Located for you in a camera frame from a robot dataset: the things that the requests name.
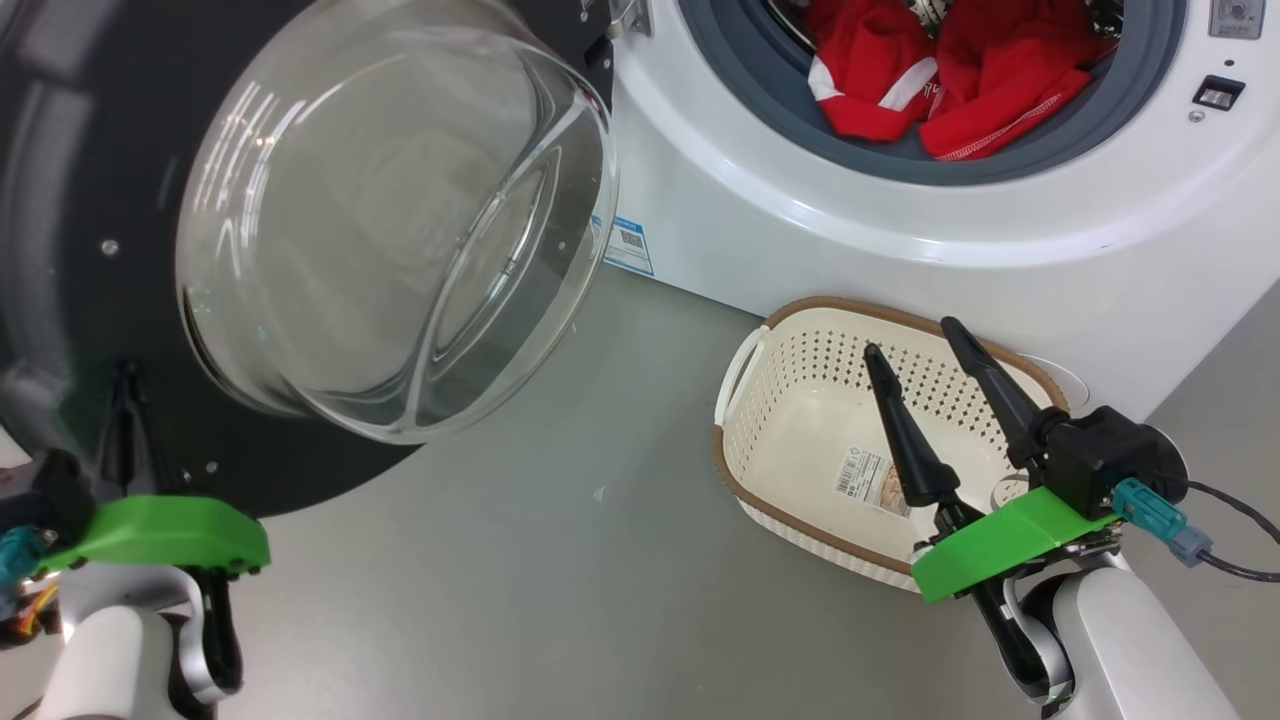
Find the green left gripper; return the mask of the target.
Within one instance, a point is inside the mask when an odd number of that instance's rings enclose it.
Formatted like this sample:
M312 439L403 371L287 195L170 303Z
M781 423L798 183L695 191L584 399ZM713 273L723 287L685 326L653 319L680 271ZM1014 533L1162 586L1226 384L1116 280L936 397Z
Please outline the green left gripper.
M174 566L243 574L271 564L265 528L218 498L168 492L168 469L137 363L116 366L96 457L95 509L79 541L51 552L38 571L86 562Z

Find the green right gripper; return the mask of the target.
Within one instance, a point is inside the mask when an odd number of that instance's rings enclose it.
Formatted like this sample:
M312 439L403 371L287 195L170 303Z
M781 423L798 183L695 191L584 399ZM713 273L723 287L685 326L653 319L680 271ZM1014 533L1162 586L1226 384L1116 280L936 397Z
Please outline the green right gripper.
M1011 465L1043 470L1046 437L1059 423L1059 409L1036 404L957 318L946 316L940 325L1005 433ZM925 602L961 594L1120 520L1110 511L1089 520L1044 487L984 516L959 496L957 473L942 462L908 410L900 379L879 345L868 343L863 360L905 502L934 507L934 527L945 537L911 562L911 578Z

